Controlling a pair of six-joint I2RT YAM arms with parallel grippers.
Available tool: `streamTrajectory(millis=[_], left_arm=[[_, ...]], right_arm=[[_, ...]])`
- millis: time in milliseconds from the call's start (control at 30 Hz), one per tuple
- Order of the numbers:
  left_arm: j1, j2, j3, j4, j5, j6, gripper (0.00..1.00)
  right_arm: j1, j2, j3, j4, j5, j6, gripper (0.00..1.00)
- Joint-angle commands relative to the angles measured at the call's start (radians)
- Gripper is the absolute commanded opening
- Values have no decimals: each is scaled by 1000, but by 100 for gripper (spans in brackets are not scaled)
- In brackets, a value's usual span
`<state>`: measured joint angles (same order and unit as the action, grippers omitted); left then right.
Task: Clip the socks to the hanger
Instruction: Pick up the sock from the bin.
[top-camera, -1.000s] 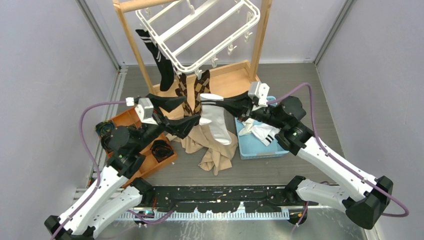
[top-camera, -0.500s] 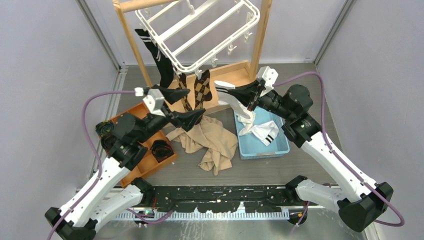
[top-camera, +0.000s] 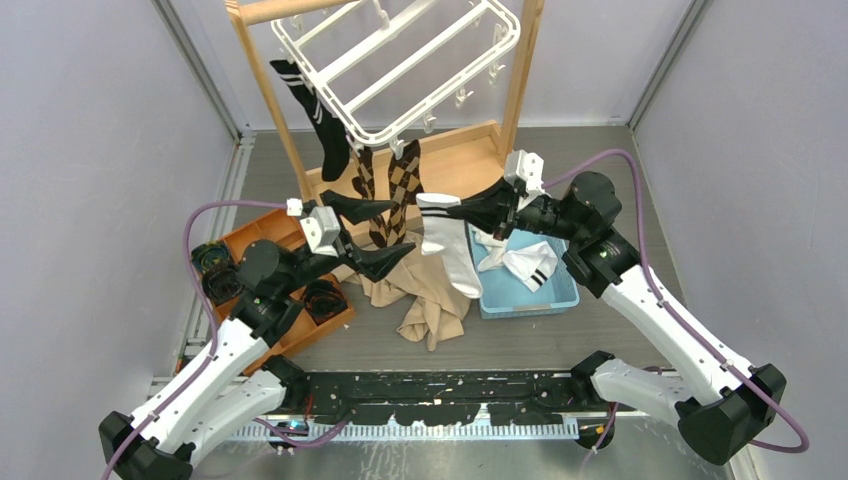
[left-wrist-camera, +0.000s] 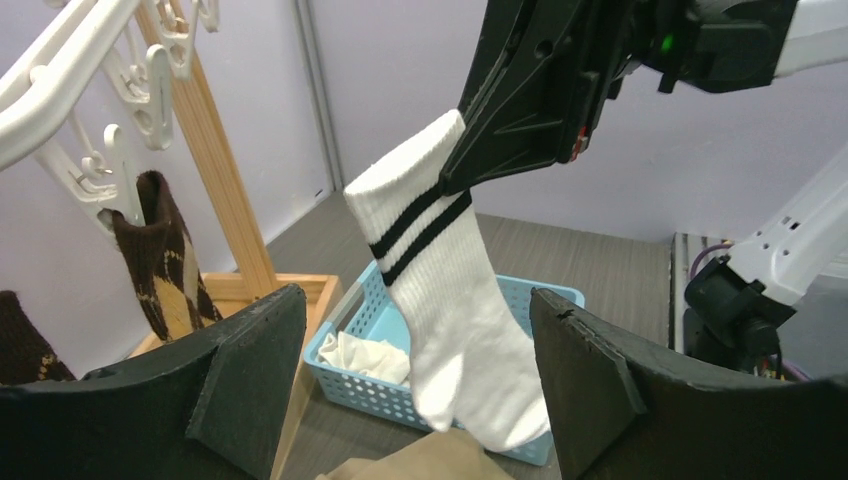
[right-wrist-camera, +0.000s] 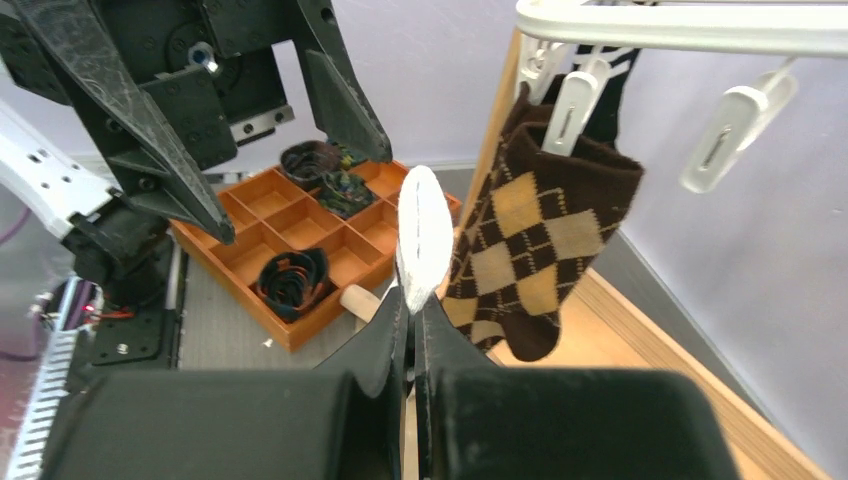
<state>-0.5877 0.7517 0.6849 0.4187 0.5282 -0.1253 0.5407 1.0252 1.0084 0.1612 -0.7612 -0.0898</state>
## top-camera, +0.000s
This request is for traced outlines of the brown argyle sock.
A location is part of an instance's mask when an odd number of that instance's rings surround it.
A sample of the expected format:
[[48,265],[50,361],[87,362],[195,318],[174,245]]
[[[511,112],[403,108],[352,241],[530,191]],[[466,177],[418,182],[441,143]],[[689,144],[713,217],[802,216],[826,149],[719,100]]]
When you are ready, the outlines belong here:
[[[373,167],[373,151],[369,147],[363,147],[355,154],[354,166],[356,176],[351,183],[354,190],[366,200],[376,198],[376,185]],[[378,248],[387,246],[386,223],[381,214],[369,220],[369,237]]]
[[404,241],[407,232],[407,208],[414,204],[424,188],[420,173],[421,146],[418,140],[405,145],[400,157],[393,156],[388,166],[389,197],[392,206],[385,227],[388,246]]

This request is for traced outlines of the white black-striped sock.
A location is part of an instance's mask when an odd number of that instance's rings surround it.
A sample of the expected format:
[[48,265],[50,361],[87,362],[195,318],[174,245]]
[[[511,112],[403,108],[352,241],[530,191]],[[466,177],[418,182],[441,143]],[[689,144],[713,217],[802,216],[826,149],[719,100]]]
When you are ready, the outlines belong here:
[[537,292],[554,274],[559,257],[546,241],[504,254],[507,270],[530,292]]
[[442,193],[418,193],[416,205],[421,214],[424,235],[421,253],[440,256],[451,285],[469,299],[479,299],[483,287],[472,263],[467,228],[448,209],[459,206],[459,197]]

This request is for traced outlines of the white plastic clip hanger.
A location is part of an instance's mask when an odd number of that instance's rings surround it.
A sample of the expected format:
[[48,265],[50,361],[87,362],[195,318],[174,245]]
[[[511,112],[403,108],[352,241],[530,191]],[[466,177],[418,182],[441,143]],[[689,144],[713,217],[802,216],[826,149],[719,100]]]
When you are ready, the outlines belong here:
[[351,1],[274,19],[270,29],[352,148],[401,148],[433,131],[445,104],[461,110],[481,80],[497,85],[520,22],[500,1]]

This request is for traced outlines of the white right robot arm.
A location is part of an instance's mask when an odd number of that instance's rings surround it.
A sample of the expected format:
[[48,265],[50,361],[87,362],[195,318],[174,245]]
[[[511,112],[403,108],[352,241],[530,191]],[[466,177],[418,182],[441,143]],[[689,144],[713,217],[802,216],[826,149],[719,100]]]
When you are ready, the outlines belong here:
[[614,228],[620,210],[611,180],[584,171],[561,199],[532,198],[519,180],[501,180],[447,212],[498,239],[518,229],[565,240],[562,260],[575,282],[636,326],[678,373],[662,377],[596,351],[571,370],[574,403],[589,411],[605,402],[633,407],[723,465],[774,421],[786,378],[734,353],[667,293]]

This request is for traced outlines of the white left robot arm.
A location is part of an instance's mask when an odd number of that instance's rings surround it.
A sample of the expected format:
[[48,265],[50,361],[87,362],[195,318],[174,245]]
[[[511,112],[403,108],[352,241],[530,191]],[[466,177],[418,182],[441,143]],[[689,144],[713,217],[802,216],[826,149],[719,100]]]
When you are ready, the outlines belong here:
[[98,432],[104,476],[188,479],[238,429],[278,409],[298,412],[307,398],[304,372],[274,346],[304,309],[309,283],[346,266],[372,281],[385,278],[412,245],[365,250],[350,226],[389,210],[388,200],[324,191],[318,200],[290,199],[279,209],[294,223],[297,242],[259,237],[237,261],[242,290],[230,314],[208,311],[211,337],[158,393],[130,414],[112,412]]

